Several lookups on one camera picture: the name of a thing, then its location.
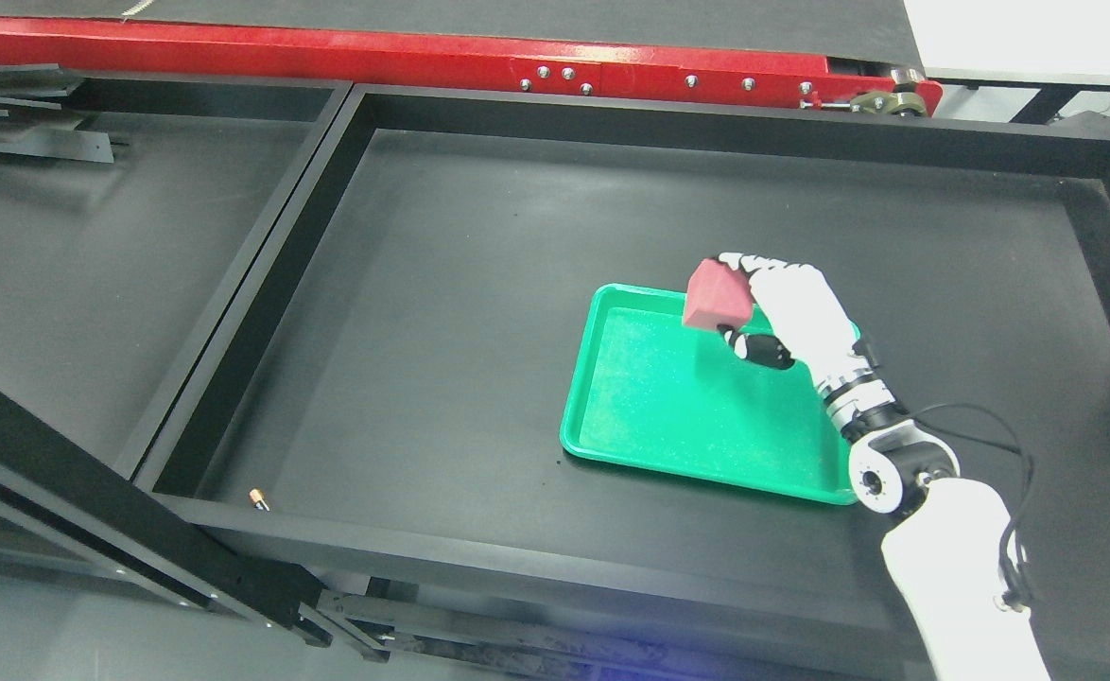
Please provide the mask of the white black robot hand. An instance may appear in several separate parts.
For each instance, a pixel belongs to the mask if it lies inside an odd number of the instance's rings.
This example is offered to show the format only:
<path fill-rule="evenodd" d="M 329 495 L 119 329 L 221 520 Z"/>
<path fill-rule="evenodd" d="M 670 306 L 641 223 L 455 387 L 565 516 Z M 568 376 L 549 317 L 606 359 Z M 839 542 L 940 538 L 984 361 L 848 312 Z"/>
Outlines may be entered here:
<path fill-rule="evenodd" d="M 837 385 L 869 368 L 869 362 L 854 352 L 858 335 L 821 271 L 739 252 L 723 252 L 718 260 L 748 279 L 754 304 L 770 322 L 771 335 L 794 360 L 808 367 L 815 388 Z"/>

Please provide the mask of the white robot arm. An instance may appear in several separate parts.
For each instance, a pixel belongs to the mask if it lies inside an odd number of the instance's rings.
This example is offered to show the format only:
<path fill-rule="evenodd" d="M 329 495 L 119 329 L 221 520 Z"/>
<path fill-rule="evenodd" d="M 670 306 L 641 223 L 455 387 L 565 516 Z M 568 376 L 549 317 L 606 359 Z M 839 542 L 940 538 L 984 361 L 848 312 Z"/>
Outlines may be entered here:
<path fill-rule="evenodd" d="M 965 478 L 951 445 L 924 430 L 869 362 L 809 368 L 824 410 L 850 445 L 860 504 L 894 525 L 880 552 L 939 680 L 1048 680 L 1012 514 L 990 484 Z"/>

